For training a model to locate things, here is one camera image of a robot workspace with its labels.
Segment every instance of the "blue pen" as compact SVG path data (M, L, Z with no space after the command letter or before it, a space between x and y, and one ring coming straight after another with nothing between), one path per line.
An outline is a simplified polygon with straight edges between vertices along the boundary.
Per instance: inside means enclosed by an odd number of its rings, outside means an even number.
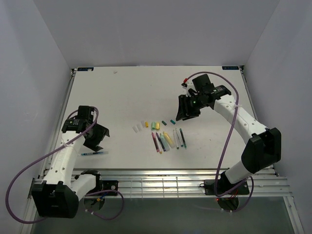
M83 153L83 154L81 154L82 156L83 155L101 155L101 154L103 154L104 152L92 152L92 153Z

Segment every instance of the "aluminum frame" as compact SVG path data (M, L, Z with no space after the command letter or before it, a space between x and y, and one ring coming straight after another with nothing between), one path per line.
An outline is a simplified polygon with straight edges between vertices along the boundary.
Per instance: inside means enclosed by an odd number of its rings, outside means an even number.
M55 127L55 132L50 142L49 151L53 150L56 146L59 132L61 129L62 119L66 110L67 102L73 86L76 69L72 73L69 85L64 97L64 102L61 107L58 121ZM254 105L252 103L250 92L248 90L246 79L240 67L241 75L245 84L245 88L252 106L253 113L257 119ZM40 179L33 180L33 183L40 183L41 179L50 168L52 157L45 159ZM72 179L75 175L79 175L83 170L73 171ZM118 190L124 195L125 198L180 198L180 197L214 197L213 195L206 196L203 188L199 184L205 179L214 179L216 170L104 170L99 169L102 179L105 180L118 180ZM279 196L283 197L285 205L295 233L301 234L303 228L293 203L291 189L288 185L286 177L276 175L273 166L265 168L255 174L254 178L254 192L253 196L256 197L270 197ZM248 186L251 187L251 182L248 180ZM36 207L31 197L28 198L27 208L24 215L26 220L34 220L36 215ZM21 227L22 234L29 234L32 225L23 224Z

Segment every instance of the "clear plastic pen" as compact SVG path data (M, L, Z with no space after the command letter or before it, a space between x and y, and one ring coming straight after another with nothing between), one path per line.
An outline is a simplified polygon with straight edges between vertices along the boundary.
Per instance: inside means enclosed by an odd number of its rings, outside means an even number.
M179 133L177 132L176 129L175 129L175 134L176 134L177 140L178 140L178 142L179 142L179 145L180 145L181 147L183 147L183 143L182 143L182 141L180 140Z
M175 130L173 130L174 133L174 139L175 139L175 145L176 145L176 149L179 149L179 142L177 141L176 135L175 135Z

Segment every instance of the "wire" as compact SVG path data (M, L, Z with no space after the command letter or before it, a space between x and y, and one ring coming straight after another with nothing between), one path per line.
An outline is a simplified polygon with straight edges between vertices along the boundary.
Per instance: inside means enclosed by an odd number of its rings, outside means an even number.
M230 127L230 130L229 130L229 133L228 133L228 136L226 138L226 141L224 143L224 146L223 146L223 150L222 150L222 153L221 153L221 157L220 157L220 160L219 160L219 164L218 164L218 167L217 167L217 170L216 170L216 174L215 174L215 179L214 179L214 194L217 196L217 197L222 197L232 191L234 191L235 189L237 189L239 186L241 186L245 181L246 179L242 180L241 182L239 182L238 184L236 184L234 187L232 187L231 189L229 189L228 191L225 191L224 193L222 194L218 194L217 193L217 184L218 184L218 178L219 178L219 173L220 173L220 169L221 169L221 165L222 165L222 161L223 161L223 158L224 158L224 155L225 155L225 152L226 152L226 149L228 148L228 144L229 144L229 141L230 141L230 138L231 138L231 135L232 135L232 132L233 132L233 129L235 127L235 121L236 121L236 117L237 117L237 112L238 112L238 101L239 101L239 94L238 94L238 91L237 89L234 87L234 85L228 80L226 79L225 77L223 77L222 75L218 74L218 73L214 73L214 72L196 72L192 75L190 75L189 77L187 77L183 83L186 83L190 78L196 76L196 75L199 75L199 74L212 74L212 75L215 75L217 77L220 77L221 79L223 79L224 81L226 81L233 89L234 89L234 92L236 94L236 101L235 101L235 104L236 104L236 107L235 107L235 112L234 112L234 116L233 116L233 120L232 120L232 123L231 123L231 127ZM249 202L251 196L252 196L252 192L254 191L254 180L252 177L250 177L251 180L252 180L252 191L250 192L250 195L246 201L246 203L242 206L243 208L247 205L247 203Z
M5 194L5 206L6 206L6 209L8 210L9 214L11 215L11 217L13 219L15 219L17 222L20 222L22 224L34 224L34 223L38 223L38 222L41 222L41 221L44 221L46 218L42 218L42 219L38 219L38 220L34 220L34 221L25 221L25 220L22 220L20 218L18 218L12 211L11 207L10 207L10 204L9 204L9 196L10 196L10 192L11 192L11 189L12 189L12 186L14 184L14 182L17 180L17 178L24 172L26 171L28 168L30 168L31 166L35 165L36 163L40 162L41 160L44 160L45 158L47 158L48 156L51 156L53 154L55 154L56 152L64 149L67 145L71 144L72 142L74 142L75 140L77 140L79 137L83 136L84 134L86 134L96 123L97 123L97 120L98 120L98 109L94 106L91 106L91 108L93 108L96 112L96 117L95 117L95 120L94 122L86 128L86 130L84 130L82 133L80 133L78 136L76 136L75 138L71 139L70 141L68 141L66 144L63 144L61 145L60 147L58 147L57 149L51 151L50 153L46 154L45 156L42 156L40 158L38 158L37 160L33 161L32 163L30 163L29 165L27 165L26 167L24 167L23 169L21 169L17 174L16 176L12 179L12 181L10 182L7 190L6 190L6 194ZM70 118L74 113L78 112L78 110L72 112L68 118Z
M121 214L121 212L123 211L124 203L125 203L125 199L124 199L124 197L123 197L123 195L122 195L121 192L119 192L119 191L117 191L117 190L103 190L103 191L99 191L99 192L94 192L94 193L91 193L91 194L87 194L86 196L94 196L94 195L98 195L98 194L101 194L101 193L109 193L109 192L114 192L114 193L117 193L117 194L119 194L119 195L121 196L122 205L121 205L121 208L120 208L119 212L118 212L115 216L113 216L113 217L111 217L111 218L106 218L106 217L104 217L104 216L102 216L102 215L100 215L100 214L97 214L97 213L93 212L92 210L86 209L86 211L88 211L88 212L90 212L92 215L95 215L95 216L97 216L97 217L99 217L99 218L101 218L101 219L104 219L104 220L113 220L113 219L117 218L117 217Z

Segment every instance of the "yellow highlighter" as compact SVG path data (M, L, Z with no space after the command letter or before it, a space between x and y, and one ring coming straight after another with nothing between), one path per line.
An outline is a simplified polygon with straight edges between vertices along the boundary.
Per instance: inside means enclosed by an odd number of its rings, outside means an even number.
M176 147L176 144L175 144L175 142L170 138L169 134L166 133L166 132L163 132L163 134L164 134L164 137L165 137L166 141L167 141L168 144L170 145L170 147L171 147L172 149L175 148L175 147Z

